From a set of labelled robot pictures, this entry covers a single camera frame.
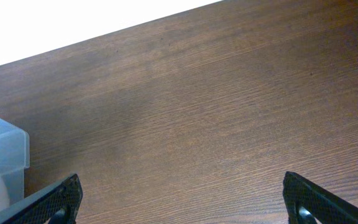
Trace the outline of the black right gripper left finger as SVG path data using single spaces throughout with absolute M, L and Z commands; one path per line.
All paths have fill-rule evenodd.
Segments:
M 82 198 L 80 179 L 70 174 L 0 211 L 0 224 L 75 224 Z

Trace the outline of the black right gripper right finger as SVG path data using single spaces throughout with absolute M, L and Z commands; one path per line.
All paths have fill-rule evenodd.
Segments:
M 358 224 L 358 208 L 303 176 L 287 171 L 283 198 L 289 224 Z

